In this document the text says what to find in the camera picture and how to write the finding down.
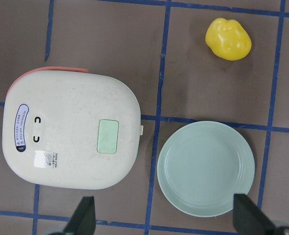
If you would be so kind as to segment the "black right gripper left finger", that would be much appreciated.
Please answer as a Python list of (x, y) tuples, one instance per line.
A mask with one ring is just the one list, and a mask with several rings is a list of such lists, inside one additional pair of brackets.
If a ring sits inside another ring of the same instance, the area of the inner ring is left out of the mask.
[(65, 235), (93, 235), (96, 229), (95, 200), (83, 197), (63, 230)]

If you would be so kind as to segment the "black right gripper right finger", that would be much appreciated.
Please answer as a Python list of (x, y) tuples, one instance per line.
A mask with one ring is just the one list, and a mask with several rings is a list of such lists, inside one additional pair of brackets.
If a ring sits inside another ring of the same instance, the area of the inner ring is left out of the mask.
[(233, 226), (239, 235), (272, 235), (276, 229), (246, 194), (234, 194)]

